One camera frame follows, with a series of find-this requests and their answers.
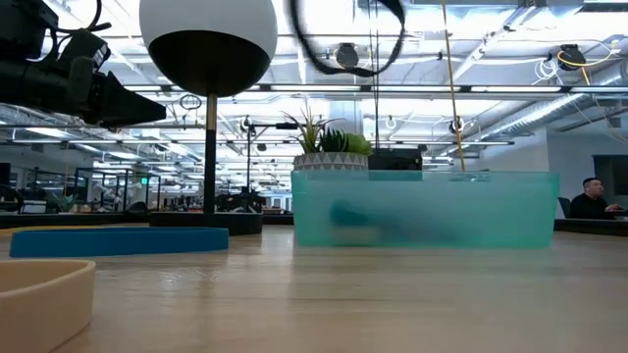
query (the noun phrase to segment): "beige curved object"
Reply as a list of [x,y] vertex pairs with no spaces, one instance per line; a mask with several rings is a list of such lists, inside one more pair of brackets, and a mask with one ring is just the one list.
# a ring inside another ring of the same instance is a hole
[[91,320],[96,264],[0,261],[0,352],[48,353]]

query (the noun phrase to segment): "teal plastic container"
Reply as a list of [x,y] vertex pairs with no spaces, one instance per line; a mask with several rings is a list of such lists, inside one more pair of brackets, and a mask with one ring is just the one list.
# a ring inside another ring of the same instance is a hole
[[543,248],[558,175],[292,172],[301,246]]

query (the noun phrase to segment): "person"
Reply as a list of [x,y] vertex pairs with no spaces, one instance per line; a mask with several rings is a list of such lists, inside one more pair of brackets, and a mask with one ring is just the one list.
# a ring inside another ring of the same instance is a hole
[[588,177],[582,185],[585,192],[571,201],[571,218],[583,220],[614,220],[610,212],[621,210],[619,205],[608,205],[602,198],[604,187],[596,177]]

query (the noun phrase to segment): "black lamp base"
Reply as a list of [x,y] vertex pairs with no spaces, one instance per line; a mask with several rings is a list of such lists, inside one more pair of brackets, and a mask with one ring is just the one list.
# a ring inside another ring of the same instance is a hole
[[252,235],[262,232],[261,214],[194,212],[153,212],[151,227],[217,227],[229,230],[229,235]]

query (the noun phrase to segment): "blue mat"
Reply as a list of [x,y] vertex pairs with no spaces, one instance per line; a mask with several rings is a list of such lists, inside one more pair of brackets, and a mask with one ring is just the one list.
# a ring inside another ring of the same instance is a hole
[[229,231],[210,227],[107,227],[13,234],[11,257],[54,258],[204,252],[229,248]]

